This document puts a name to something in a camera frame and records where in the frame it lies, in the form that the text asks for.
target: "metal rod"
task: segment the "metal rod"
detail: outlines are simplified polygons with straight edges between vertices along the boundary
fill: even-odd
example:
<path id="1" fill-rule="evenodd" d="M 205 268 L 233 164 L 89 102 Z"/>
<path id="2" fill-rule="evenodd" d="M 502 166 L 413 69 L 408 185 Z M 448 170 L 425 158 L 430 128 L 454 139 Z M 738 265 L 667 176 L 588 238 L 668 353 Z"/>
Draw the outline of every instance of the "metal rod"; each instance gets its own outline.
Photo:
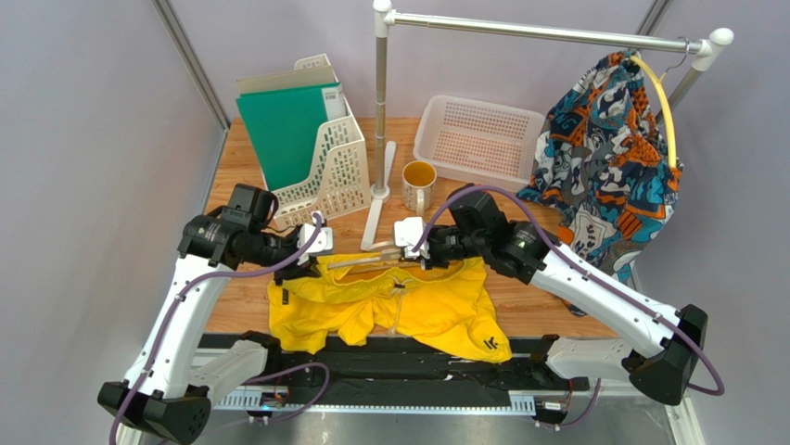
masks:
<path id="1" fill-rule="evenodd" d="M 228 130 L 230 130 L 230 121 L 228 120 L 227 114 L 225 114 L 223 104 L 220 101 L 220 98 L 217 96 L 216 91 L 214 91 L 214 88 L 211 86 L 209 76 L 200 65 L 198 55 L 195 54 L 192 44 L 186 37 L 184 26 L 182 26 L 181 21 L 175 14 L 175 10 L 172 8 L 170 0 L 152 0 L 151 3 L 154 4 L 154 7 L 157 9 L 162 23 L 164 23 L 165 28 L 170 34 L 172 41 L 175 43 L 176 48 L 178 49 L 178 52 L 181 53 L 181 57 L 184 59 L 184 63 L 186 64 L 186 68 L 192 75 L 192 79 L 195 81 L 200 94 L 203 95 L 203 99 L 206 101 L 206 104 L 208 104 L 211 114 L 214 116 L 214 119 L 217 121 L 217 124 L 220 126 L 220 128 L 222 128 L 223 131 L 227 133 Z"/>
<path id="2" fill-rule="evenodd" d="M 681 82 L 678 83 L 678 86 L 675 87 L 675 89 L 672 91 L 672 94 L 669 95 L 669 99 L 667 99 L 669 101 L 670 109 L 675 109 L 675 107 L 677 107 L 677 105 L 681 102 L 681 100 L 683 100 L 683 98 L 686 96 L 689 90 L 691 90 L 691 87 L 694 86 L 696 80 L 699 79 L 700 76 L 702 76 L 702 73 L 703 71 L 695 70 L 694 67 L 691 67 L 688 70 L 688 72 L 686 72 L 686 75 L 683 76 Z M 661 110 L 656 115 L 656 123 L 662 123 L 663 121 L 664 121 L 664 110 Z"/>
<path id="3" fill-rule="evenodd" d="M 376 38 L 376 186 L 385 191 L 384 146 L 387 143 L 387 37 Z"/>
<path id="4" fill-rule="evenodd" d="M 390 13 L 388 19 L 391 21 L 390 24 L 395 25 L 426 26 L 428 28 L 440 28 L 444 30 L 485 32 L 489 34 L 534 37 L 538 39 L 594 45 L 624 46 L 639 49 L 652 49 L 656 51 L 668 51 L 672 53 L 686 52 L 686 43 L 684 41 L 660 39 L 645 35 L 569 30 L 537 25 L 519 25 L 515 23 L 457 19 L 453 17 L 423 16 L 401 12 Z M 697 54 L 702 50 L 702 47 L 703 45 L 701 42 L 692 42 L 689 47 L 689 53 Z"/>
<path id="5" fill-rule="evenodd" d="M 661 23 L 664 15 L 667 14 L 669 7 L 672 6 L 673 1 L 674 0 L 653 0 L 653 4 L 650 5 L 650 9 L 648 9 L 647 14 L 644 15 L 642 23 L 639 24 L 636 33 L 639 35 L 655 34 L 658 25 Z"/>

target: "gray wall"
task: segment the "gray wall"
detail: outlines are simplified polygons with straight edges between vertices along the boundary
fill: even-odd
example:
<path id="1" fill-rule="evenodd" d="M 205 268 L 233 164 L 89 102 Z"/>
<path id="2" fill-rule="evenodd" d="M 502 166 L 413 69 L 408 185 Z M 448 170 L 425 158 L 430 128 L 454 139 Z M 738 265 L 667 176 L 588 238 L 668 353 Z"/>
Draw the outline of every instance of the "gray wall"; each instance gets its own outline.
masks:
<path id="1" fill-rule="evenodd" d="M 374 116 L 373 0 L 172 0 L 225 111 L 235 80 L 327 53 L 357 116 Z M 403 12 L 607 32 L 636 31 L 650 0 L 395 0 Z M 545 113 L 612 48 L 397 26 L 389 43 L 390 116 L 421 116 L 434 95 Z"/>
<path id="2" fill-rule="evenodd" d="M 784 0 L 675 2 L 660 31 L 669 38 L 735 31 L 733 45 L 676 110 L 686 165 L 680 202 L 637 261 L 648 295 L 710 315 L 706 351 L 727 393 L 694 396 L 708 444 L 787 443 L 790 435 L 788 17 Z M 679 60 L 649 59 L 657 70 Z M 709 384 L 706 374 L 698 367 L 694 381 Z"/>
<path id="3" fill-rule="evenodd" d="M 106 443 L 222 134 L 146 0 L 0 5 L 0 431 Z"/>

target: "white pole cap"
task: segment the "white pole cap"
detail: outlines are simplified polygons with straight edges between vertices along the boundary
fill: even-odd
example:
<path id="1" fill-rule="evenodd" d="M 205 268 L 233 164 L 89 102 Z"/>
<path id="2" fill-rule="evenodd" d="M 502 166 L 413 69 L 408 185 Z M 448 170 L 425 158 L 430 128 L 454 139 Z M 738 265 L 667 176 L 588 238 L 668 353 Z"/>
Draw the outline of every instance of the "white pole cap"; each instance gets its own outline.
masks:
<path id="1" fill-rule="evenodd" d="M 718 28 L 712 32 L 707 40 L 702 41 L 703 50 L 696 55 L 692 67 L 697 71 L 707 71 L 734 38 L 735 34 L 729 28 Z"/>
<path id="2" fill-rule="evenodd" d="M 389 37 L 389 25 L 384 22 L 384 19 L 392 11 L 392 2 L 390 0 L 373 0 L 373 10 L 376 12 L 376 37 L 386 39 Z"/>

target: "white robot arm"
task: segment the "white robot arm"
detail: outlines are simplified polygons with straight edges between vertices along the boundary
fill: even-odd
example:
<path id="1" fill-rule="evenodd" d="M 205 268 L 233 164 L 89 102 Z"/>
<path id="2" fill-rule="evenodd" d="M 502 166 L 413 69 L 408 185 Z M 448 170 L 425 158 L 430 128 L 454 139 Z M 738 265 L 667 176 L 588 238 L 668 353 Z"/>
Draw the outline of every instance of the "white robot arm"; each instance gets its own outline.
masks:
<path id="1" fill-rule="evenodd" d="M 186 225 L 171 289 L 148 340 L 123 380 L 107 382 L 99 391 L 99 404 L 113 415 L 123 411 L 124 425 L 176 443 L 192 443 L 217 402 L 264 372 L 272 349 L 267 342 L 272 339 L 257 333 L 245 334 L 222 356 L 194 372 L 190 369 L 214 304 L 231 275 L 245 274 L 234 273 L 241 262 L 272 266 L 294 257 L 275 274 L 275 280 L 283 280 L 316 275 L 314 256 L 331 252 L 328 227 L 314 238 L 316 227 L 310 224 L 285 236 L 261 232 L 275 212 L 274 195 L 237 185 L 227 206 Z M 314 242 L 302 248 L 308 239 Z M 152 354 L 156 360 L 150 362 Z M 130 401 L 122 409 L 127 396 Z"/>
<path id="2" fill-rule="evenodd" d="M 395 244 L 403 259 L 431 268 L 482 257 L 496 273 L 573 303 L 620 338 L 544 336 L 535 360 L 563 378 L 626 380 L 656 401 L 679 404 L 698 360 L 694 349 L 701 351 L 705 341 L 707 315 L 694 305 L 678 310 L 636 292 L 555 237 L 549 236 L 549 246 L 530 222 L 508 222 L 483 190 L 496 187 L 462 187 L 437 212 L 449 209 L 456 225 L 426 226 L 421 218 L 396 222 Z"/>

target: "pole base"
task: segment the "pole base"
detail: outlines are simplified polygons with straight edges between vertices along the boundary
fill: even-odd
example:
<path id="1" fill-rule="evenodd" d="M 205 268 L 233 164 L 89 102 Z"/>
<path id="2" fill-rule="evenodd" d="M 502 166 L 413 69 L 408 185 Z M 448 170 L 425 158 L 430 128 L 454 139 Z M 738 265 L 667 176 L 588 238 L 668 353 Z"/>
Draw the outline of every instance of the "pole base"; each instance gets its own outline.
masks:
<path id="1" fill-rule="evenodd" d="M 370 187 L 370 210 L 367 214 L 367 223 L 364 225 L 360 250 L 370 251 L 376 249 L 376 232 L 378 232 L 378 222 L 381 219 L 381 210 L 384 209 L 384 203 L 389 201 L 391 195 L 389 176 L 392 173 L 392 163 L 395 161 L 397 148 L 393 141 L 389 141 L 384 150 L 384 190 L 376 191 L 375 184 Z"/>

